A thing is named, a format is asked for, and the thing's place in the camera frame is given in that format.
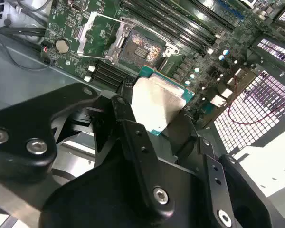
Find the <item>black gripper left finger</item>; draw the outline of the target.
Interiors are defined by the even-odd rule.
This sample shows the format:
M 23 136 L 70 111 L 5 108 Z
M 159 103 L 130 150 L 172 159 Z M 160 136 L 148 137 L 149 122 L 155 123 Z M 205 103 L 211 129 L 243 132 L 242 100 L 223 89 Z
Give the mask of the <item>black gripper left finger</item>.
M 76 134 L 75 116 L 87 111 L 97 152 L 108 159 L 135 152 L 154 152 L 130 104 L 118 95 L 99 96 L 75 83 L 0 110 L 0 189 L 42 214 L 57 144 Z

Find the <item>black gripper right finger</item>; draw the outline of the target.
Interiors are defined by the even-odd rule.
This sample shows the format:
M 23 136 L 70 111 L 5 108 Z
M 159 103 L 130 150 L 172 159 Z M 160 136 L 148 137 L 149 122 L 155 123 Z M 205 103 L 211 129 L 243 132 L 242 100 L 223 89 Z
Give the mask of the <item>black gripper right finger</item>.
M 192 171 L 213 228 L 285 228 L 285 219 L 228 154 L 217 156 L 198 135 L 192 118 L 180 111 L 166 128 L 175 164 Z

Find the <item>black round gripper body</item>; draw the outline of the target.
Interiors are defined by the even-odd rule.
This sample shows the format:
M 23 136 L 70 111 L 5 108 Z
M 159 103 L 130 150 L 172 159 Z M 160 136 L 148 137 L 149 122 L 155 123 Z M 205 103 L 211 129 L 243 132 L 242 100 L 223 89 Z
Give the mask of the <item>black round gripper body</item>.
M 108 159 L 67 183 L 47 200 L 42 228 L 206 228 L 212 209 L 207 193 L 209 158 L 198 175 L 158 160 L 154 152 Z

